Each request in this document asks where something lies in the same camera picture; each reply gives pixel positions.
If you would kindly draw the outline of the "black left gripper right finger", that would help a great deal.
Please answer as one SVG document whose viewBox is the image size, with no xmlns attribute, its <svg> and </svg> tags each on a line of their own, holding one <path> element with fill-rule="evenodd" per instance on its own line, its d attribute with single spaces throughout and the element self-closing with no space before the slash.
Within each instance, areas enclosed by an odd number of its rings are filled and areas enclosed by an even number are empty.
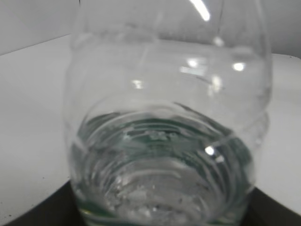
<svg viewBox="0 0 301 226">
<path fill-rule="evenodd" d="M 256 188 L 246 212 L 246 225 L 301 226 L 301 217 Z"/>
</svg>

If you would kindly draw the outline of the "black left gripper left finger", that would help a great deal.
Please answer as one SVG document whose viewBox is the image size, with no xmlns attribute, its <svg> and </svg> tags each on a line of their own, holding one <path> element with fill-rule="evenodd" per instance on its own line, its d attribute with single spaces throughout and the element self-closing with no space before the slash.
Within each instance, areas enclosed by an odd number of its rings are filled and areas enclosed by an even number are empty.
<svg viewBox="0 0 301 226">
<path fill-rule="evenodd" d="M 76 207 L 70 182 L 66 182 L 43 202 L 6 225 L 80 226 L 81 215 Z"/>
</svg>

